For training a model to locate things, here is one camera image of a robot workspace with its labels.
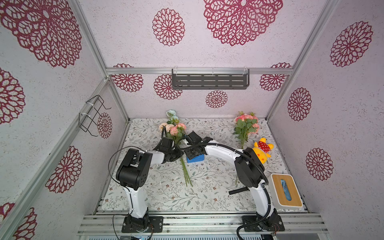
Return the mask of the blue tape dispenser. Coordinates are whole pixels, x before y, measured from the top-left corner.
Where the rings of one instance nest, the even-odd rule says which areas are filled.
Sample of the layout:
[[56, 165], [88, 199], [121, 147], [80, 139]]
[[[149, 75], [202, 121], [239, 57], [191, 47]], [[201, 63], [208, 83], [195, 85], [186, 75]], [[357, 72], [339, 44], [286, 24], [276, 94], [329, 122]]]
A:
[[196, 156], [192, 159], [187, 158], [187, 163], [189, 163], [189, 164], [198, 163], [198, 162], [202, 162], [204, 160], [205, 160], [205, 155], [199, 155], [199, 156]]

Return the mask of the pink rose bouquet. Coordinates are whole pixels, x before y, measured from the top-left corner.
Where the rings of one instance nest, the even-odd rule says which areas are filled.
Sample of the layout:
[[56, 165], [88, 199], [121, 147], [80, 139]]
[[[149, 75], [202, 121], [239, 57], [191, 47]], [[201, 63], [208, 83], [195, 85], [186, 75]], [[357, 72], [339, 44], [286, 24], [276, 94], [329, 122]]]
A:
[[[161, 131], [161, 139], [162, 138], [171, 138], [174, 140], [174, 145], [180, 149], [182, 143], [182, 137], [186, 133], [187, 127], [185, 124], [180, 122], [179, 117], [177, 116], [176, 111], [168, 110], [166, 112], [167, 122], [159, 125], [159, 130]], [[183, 159], [183, 156], [177, 160], [181, 161], [181, 165], [183, 168], [184, 178], [186, 186], [193, 186], [192, 180], [187, 170], [186, 163]]]
[[263, 164], [253, 151], [253, 147], [246, 147], [249, 137], [259, 131], [258, 118], [253, 114], [245, 114], [241, 112], [235, 118], [234, 134], [240, 140], [241, 149], [239, 155], [235, 158], [235, 168], [240, 182], [246, 187], [257, 187], [262, 179], [261, 171]]

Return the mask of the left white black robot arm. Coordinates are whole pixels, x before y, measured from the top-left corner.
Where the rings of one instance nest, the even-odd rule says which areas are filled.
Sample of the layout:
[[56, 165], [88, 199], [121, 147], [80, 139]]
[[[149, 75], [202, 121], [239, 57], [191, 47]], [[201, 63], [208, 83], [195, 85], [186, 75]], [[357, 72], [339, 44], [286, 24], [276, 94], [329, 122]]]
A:
[[154, 227], [151, 221], [155, 219], [149, 216], [145, 191], [142, 187], [147, 181], [152, 165], [174, 162], [183, 156], [183, 152], [176, 148], [172, 138], [166, 136], [165, 127], [162, 129], [161, 140], [153, 150], [144, 151], [135, 146], [127, 146], [123, 149], [128, 151], [116, 171], [116, 176], [113, 177], [109, 172], [111, 180], [124, 189], [130, 205], [130, 213], [124, 218], [122, 232], [160, 232], [162, 220], [156, 220], [155, 223], [158, 226]]

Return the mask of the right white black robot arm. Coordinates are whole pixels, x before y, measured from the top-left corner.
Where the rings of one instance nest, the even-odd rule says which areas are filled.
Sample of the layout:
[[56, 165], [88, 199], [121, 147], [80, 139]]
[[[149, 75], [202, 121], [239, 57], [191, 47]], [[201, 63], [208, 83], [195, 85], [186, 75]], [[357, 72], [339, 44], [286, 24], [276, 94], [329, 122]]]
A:
[[269, 182], [264, 174], [264, 167], [252, 148], [236, 150], [209, 137], [202, 139], [195, 132], [183, 135], [176, 143], [176, 147], [184, 151], [189, 159], [207, 155], [225, 160], [235, 166], [238, 179], [251, 192], [257, 210], [257, 218], [254, 222], [244, 223], [237, 228], [237, 236], [240, 240], [242, 239], [241, 229], [260, 226], [268, 230], [279, 221], [277, 210], [266, 189]]

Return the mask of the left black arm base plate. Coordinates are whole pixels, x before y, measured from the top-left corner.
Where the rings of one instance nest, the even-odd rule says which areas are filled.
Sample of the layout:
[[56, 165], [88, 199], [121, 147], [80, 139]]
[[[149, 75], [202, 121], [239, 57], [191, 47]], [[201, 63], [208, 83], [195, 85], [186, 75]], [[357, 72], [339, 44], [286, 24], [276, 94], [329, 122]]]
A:
[[124, 219], [122, 233], [161, 233], [163, 231], [163, 217], [143, 217], [142, 219], [127, 216]]

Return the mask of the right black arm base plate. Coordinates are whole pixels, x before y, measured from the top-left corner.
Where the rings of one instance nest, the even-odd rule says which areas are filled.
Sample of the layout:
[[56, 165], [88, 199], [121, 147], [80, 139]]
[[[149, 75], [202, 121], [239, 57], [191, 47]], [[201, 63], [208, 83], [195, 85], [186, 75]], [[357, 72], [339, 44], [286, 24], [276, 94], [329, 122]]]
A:
[[259, 215], [242, 216], [245, 232], [282, 232], [285, 227], [282, 218], [279, 215], [273, 215], [266, 220], [258, 223], [257, 225], [250, 226], [251, 223], [260, 220], [262, 217]]

